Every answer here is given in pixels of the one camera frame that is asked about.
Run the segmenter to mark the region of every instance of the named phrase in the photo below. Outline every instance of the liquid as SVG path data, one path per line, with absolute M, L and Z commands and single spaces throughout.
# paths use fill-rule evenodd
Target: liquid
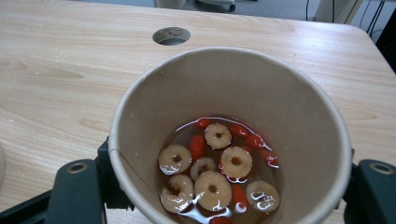
M 207 117 L 207 118 L 210 119 L 211 121 L 210 123 L 220 123 L 227 127 L 232 123 L 237 123 L 246 127 L 250 133 L 257 133 L 255 132 L 255 130 L 252 129 L 250 125 L 238 119 L 224 118 L 224 117 Z M 200 130 L 195 126 L 196 121 L 197 120 L 194 120 L 176 129 L 175 132 L 169 136 L 166 146 L 177 144 L 188 147 L 192 136 L 196 134 L 204 133 L 203 130 Z M 233 134 L 233 141 L 230 147 L 242 147 L 245 145 L 246 144 L 243 138 Z M 267 164 L 265 164 L 265 161 L 256 152 L 256 150 L 252 150 L 252 151 L 253 153 L 251 157 L 253 159 L 253 166 L 248 178 L 243 180 L 238 180 L 238 179 L 235 180 L 228 178 L 229 182 L 231 184 L 240 185 L 244 191 L 246 190 L 246 187 L 249 183 L 260 179 L 270 183 L 273 186 L 276 186 L 275 174 L 277 172 L 277 169 L 271 168 Z M 210 146 L 205 145 L 203 157 L 210 157 L 216 163 L 218 163 L 222 152 L 223 150 L 214 150 L 210 148 Z M 190 176 L 190 168 L 187 171 L 183 172 L 182 174 Z M 158 172 L 158 176 L 160 177 L 158 178 L 157 187 L 158 187 L 159 195 L 161 197 L 161 190 L 164 187 L 168 186 L 168 180 L 171 176 L 165 175 L 160 170 L 160 168 L 157 169 L 157 172 Z M 196 223 L 209 223 L 209 220 L 212 217 L 224 216 L 224 217 L 228 217 L 233 224 L 257 223 L 259 221 L 265 220 L 268 216 L 270 216 L 270 214 L 257 211 L 251 206 L 249 206 L 247 209 L 245 207 L 241 207 L 239 206 L 239 204 L 234 204 L 233 201 L 231 201 L 230 204 L 225 209 L 222 209 L 218 212 L 211 212 L 202 208 L 201 205 L 197 203 L 198 199 L 199 196 L 196 196 L 195 199 L 192 201 L 192 204 L 190 204 L 190 206 L 186 210 L 178 214 L 171 214 L 171 216 L 180 216 L 181 222 L 188 222 L 188 223 L 193 223 L 191 222 L 192 220 L 195 220 Z

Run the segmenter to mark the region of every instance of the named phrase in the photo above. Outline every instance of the dried fruit ring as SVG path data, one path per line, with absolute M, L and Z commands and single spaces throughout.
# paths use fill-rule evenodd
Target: dried fruit ring
M 221 170 L 228 177 L 246 177 L 252 165 L 250 154 L 241 147 L 228 147 L 221 154 Z
M 263 180 L 256 180 L 248 184 L 246 195 L 249 204 L 261 212 L 272 212 L 280 204 L 276 189 Z
M 208 170 L 215 171 L 216 164 L 212 158 L 202 157 L 201 159 L 192 164 L 190 169 L 191 179 L 195 181 L 201 173 Z
M 169 179 L 169 185 L 170 188 L 161 191 L 163 208 L 171 213 L 181 212 L 192 203 L 192 180 L 187 175 L 174 175 Z
M 232 136 L 225 125 L 213 123 L 205 129 L 205 140 L 213 149 L 222 149 L 231 144 Z
M 179 174 L 190 167 L 191 153 L 186 147 L 171 145 L 161 150 L 158 164 L 166 175 Z
M 199 195 L 198 204 L 208 211 L 225 208 L 233 196 L 227 179 L 215 171 L 206 171 L 199 175 L 194 184 L 194 192 Z

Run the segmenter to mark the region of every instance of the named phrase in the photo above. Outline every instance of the white bowl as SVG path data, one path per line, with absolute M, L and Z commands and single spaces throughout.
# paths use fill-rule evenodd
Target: white bowl
M 265 223 L 318 223 L 347 187 L 347 128 L 324 90 L 300 71 L 247 49 L 182 53 L 139 78 L 123 96 L 109 136 L 121 188 L 154 223 L 185 219 L 164 211 L 157 157 L 180 124 L 202 115 L 240 118 L 265 132 L 279 157 L 280 207 Z

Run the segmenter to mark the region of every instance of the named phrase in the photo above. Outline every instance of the gray floor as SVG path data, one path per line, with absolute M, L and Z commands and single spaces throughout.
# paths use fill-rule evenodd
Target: gray floor
M 82 2 L 96 2 L 129 5 L 138 7 L 156 7 L 155 0 L 75 0 Z M 238 15 L 260 16 L 280 19 L 290 19 L 305 21 L 307 16 L 309 21 L 315 19 L 315 14 L 318 9 L 320 0 L 310 0 L 306 15 L 307 0 L 235 0 L 236 10 L 230 12 L 228 6 L 216 6 L 208 4 L 195 5 L 194 0 L 187 0 L 187 4 L 182 8 L 183 10 L 208 11 L 218 13 L 229 13 Z M 366 0 L 363 1 L 358 12 L 356 13 L 351 25 L 360 27 L 366 31 L 369 24 L 378 8 L 380 1 Z M 374 42 L 379 38 L 384 29 L 393 10 L 396 8 L 396 1 L 386 1 L 381 11 L 381 14 L 375 24 L 372 32 L 372 39 Z

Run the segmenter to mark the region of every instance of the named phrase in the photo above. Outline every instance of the wooden table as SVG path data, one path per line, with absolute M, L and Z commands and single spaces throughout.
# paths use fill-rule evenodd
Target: wooden table
M 162 46 L 164 27 L 191 32 Z M 255 49 L 307 73 L 335 101 L 354 162 L 396 164 L 396 77 L 369 36 L 340 24 L 63 1 L 0 2 L 0 211 L 52 188 L 64 164 L 96 156 L 121 96 L 141 74 L 180 52 Z M 343 223 L 343 208 L 326 223 Z M 147 220 L 109 212 L 109 223 Z

